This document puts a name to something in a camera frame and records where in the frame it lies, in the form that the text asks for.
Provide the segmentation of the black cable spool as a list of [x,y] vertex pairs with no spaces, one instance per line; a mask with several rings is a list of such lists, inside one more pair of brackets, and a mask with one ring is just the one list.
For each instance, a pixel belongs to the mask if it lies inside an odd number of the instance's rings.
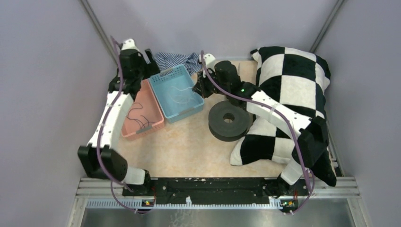
[[239,140],[251,125],[248,112],[232,105],[229,101],[216,103],[209,111],[208,126],[218,140],[232,142]]

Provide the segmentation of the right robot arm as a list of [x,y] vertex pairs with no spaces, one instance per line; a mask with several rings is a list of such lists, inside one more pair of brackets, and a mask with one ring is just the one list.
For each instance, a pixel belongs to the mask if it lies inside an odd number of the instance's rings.
[[276,180],[278,191],[290,195],[301,177],[311,187],[312,178],[318,172],[316,166],[329,165],[323,158],[329,145],[326,118],[289,108],[255,84],[242,81],[230,61],[216,62],[200,55],[198,63],[202,70],[192,88],[194,92],[202,98],[224,95],[230,104],[274,125],[293,141],[287,165]]

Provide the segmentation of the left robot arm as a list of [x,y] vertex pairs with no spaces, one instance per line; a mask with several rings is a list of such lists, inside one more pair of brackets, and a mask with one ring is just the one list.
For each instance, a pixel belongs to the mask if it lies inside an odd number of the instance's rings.
[[133,185],[139,195],[150,193],[148,171],[128,165],[118,152],[118,141],[129,109],[137,97],[142,81],[160,69],[150,49],[121,49],[116,76],[110,81],[107,101],[99,124],[78,157],[88,177],[110,179],[120,185]]

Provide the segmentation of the blue white striped cloth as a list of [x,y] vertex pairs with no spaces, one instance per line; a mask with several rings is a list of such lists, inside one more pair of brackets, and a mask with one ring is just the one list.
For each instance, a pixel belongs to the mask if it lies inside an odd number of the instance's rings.
[[202,66],[198,63],[199,53],[196,52],[191,54],[158,52],[154,55],[154,59],[160,70],[166,70],[182,64],[191,75],[202,69]]

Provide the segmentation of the blue perforated plastic basket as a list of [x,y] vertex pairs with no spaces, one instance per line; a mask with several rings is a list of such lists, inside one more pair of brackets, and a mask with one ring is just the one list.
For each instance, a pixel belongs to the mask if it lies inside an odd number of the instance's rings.
[[149,82],[168,123],[203,110],[204,99],[193,92],[194,82],[184,65],[163,70],[151,76]]

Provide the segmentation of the pink perforated plastic basket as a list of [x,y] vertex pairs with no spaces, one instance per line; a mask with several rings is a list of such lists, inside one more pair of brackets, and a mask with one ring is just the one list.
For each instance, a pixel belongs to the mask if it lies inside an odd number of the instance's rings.
[[141,82],[134,103],[124,120],[121,135],[136,140],[165,127],[165,118],[149,80]]

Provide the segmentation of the black white checkered pillow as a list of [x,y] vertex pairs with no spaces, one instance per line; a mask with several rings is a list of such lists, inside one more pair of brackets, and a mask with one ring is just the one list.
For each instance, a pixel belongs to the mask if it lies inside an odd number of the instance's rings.
[[[309,118],[326,117],[324,92],[330,84],[330,71],[326,60],[302,50],[268,46],[251,51],[257,62],[256,85],[270,98],[294,112],[291,126],[301,115]],[[280,178],[293,185],[310,172],[330,186],[336,185],[328,150],[324,150],[312,167],[300,164],[293,156],[297,153],[290,133],[282,131],[257,116],[249,131],[235,145],[230,164],[242,166],[266,159],[286,167]]]

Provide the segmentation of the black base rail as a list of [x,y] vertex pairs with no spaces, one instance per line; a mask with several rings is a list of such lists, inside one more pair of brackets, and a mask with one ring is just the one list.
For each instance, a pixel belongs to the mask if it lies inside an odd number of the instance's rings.
[[305,181],[279,188],[276,178],[221,177],[221,178],[169,178],[161,177],[144,185],[124,189],[124,197],[150,197],[157,205],[251,205],[268,204],[273,199],[306,196]]

